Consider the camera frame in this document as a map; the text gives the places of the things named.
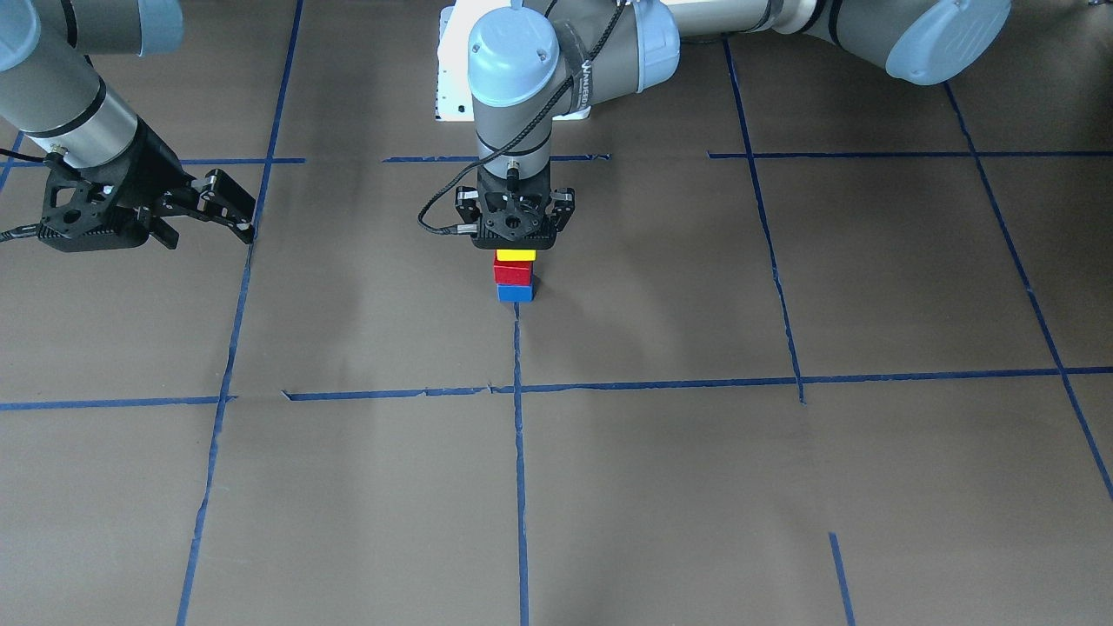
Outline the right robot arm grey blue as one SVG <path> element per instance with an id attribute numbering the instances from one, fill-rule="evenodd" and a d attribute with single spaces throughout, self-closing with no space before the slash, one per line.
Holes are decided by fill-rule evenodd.
<path id="1" fill-rule="evenodd" d="M 168 53 L 183 45 L 177 1 L 4 1 L 1 113 L 43 150 L 43 209 L 3 239 L 59 252 L 178 245 L 173 216 L 219 224 L 246 244 L 255 198 L 215 168 L 195 177 L 104 77 L 98 53 Z"/>

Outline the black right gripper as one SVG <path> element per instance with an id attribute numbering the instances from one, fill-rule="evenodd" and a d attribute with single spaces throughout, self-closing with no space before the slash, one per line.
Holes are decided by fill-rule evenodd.
<path id="1" fill-rule="evenodd" d="M 232 229 L 250 244 L 256 199 L 226 172 L 194 179 L 167 143 L 139 120 L 130 145 L 114 159 L 76 168 L 48 155 L 39 242 L 59 252 L 127 250 L 154 237 L 177 250 L 179 233 L 164 216 L 186 216 Z"/>

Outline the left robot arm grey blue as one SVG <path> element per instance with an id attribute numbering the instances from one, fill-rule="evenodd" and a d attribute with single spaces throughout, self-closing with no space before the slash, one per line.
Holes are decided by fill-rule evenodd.
<path id="1" fill-rule="evenodd" d="M 574 213 L 551 185 L 556 117 L 668 82 L 699 38 L 804 33 L 908 84 L 943 84 L 994 43 L 1009 1 L 476 1 L 440 57 L 463 65 L 477 158 L 446 183 L 477 250 L 549 250 Z"/>

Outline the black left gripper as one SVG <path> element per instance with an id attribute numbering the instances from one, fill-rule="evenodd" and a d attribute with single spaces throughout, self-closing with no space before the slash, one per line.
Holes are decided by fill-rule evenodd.
<path id="1" fill-rule="evenodd" d="M 457 187 L 459 235 L 477 250 L 551 250 L 577 208 L 573 189 L 553 190 L 551 166 L 516 182 L 477 168 L 477 189 Z"/>

